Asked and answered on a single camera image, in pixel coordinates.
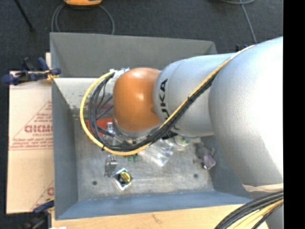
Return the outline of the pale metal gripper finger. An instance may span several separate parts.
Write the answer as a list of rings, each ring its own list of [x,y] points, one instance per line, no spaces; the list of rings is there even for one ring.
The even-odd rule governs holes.
[[[114,174],[117,165],[118,165],[118,161],[116,156],[108,155],[105,160],[104,176],[111,177]]]

